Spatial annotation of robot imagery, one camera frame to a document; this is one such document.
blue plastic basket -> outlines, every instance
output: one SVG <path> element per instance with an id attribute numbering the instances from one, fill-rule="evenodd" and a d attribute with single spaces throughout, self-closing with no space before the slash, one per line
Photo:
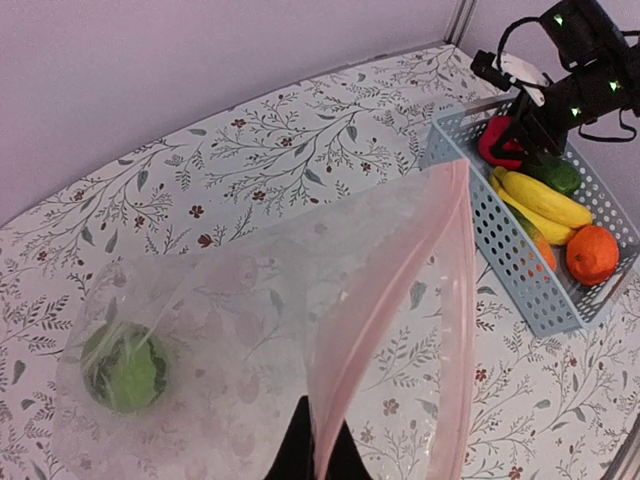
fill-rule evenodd
<path id="1" fill-rule="evenodd" d="M 472 164 L 471 201 L 476 243 L 511 295 L 533 332 L 546 337 L 578 328 L 597 327 L 609 314 L 631 279 L 640 255 L 638 231 L 584 158 L 568 145 L 564 159 L 581 173 L 574 199 L 587 207 L 594 223 L 609 229 L 620 246 L 614 276 L 596 287 L 584 287 L 566 270 L 564 249 L 556 249 L 553 273 L 538 250 L 489 186 L 492 167 L 477 153 L 477 142 L 489 118 L 504 115 L 513 96 L 495 97 L 454 107 L 433 117 L 421 166 L 466 157 Z"/>

table surface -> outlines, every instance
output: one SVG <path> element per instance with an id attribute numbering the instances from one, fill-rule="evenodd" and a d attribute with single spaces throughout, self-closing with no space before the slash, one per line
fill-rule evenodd
<path id="1" fill-rule="evenodd" d="M 213 250 L 410 174 L 434 111 L 493 94 L 469 63 L 434 47 L 283 88 L 131 152 L 0 230 L 0 479 L 75 478 L 51 454 L 56 359 L 102 266 Z M 476 261 L 463 478 L 600 478 L 639 410 L 640 281 L 601 328 L 537 339 Z M 402 418 L 416 397 L 402 374 L 419 368 L 386 368 L 390 398 L 371 408 Z M 403 440 L 375 424 L 355 438 L 373 460 L 396 442 L 391 460 L 406 461 Z"/>

green ball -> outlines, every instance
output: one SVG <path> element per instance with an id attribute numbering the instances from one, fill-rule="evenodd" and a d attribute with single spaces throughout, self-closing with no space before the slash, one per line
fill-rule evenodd
<path id="1" fill-rule="evenodd" d="M 167 356 L 149 330 L 135 323 L 100 327 L 82 349 L 85 387 L 101 405 L 117 413 L 140 411 L 167 387 Z"/>

banana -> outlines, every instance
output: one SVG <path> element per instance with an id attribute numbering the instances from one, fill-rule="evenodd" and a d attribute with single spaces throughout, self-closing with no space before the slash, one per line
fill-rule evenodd
<path id="1" fill-rule="evenodd" d="M 517 202 L 543 217 L 570 228 L 591 225 L 591 212 L 569 197 L 522 173 L 497 167 L 494 175 Z"/>
<path id="2" fill-rule="evenodd" d="M 560 225 L 559 223 L 549 220 L 542 215 L 538 215 L 536 212 L 528 209 L 521 203 L 514 200 L 513 197 L 511 197 L 506 192 L 506 190 L 502 188 L 502 185 L 500 185 L 500 182 L 494 175 L 491 175 L 491 177 L 489 177 L 489 184 L 496 191 L 496 193 L 504 203 L 511 205 L 513 208 L 518 210 L 527 220 L 533 223 L 535 227 L 540 230 L 542 236 L 551 245 L 566 245 L 569 240 L 571 240 L 576 234 L 576 232 L 571 228 L 565 225 Z"/>

plastic bag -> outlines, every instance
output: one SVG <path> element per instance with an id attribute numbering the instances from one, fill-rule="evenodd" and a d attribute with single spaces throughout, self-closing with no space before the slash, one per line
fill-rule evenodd
<path id="1" fill-rule="evenodd" d="M 424 367 L 431 386 L 414 385 L 431 419 L 414 442 L 422 468 L 367 468 L 459 478 L 475 308 L 468 168 L 431 167 L 212 254 L 105 267 L 59 363 L 55 453 L 81 480 L 261 480 L 308 394 L 313 469 L 325 478 L 349 406 L 366 404 L 358 389 L 378 370 L 376 349 L 428 281 L 440 306 L 421 328 L 437 320 L 439 356 Z M 436 275 L 417 282 L 427 264 Z"/>

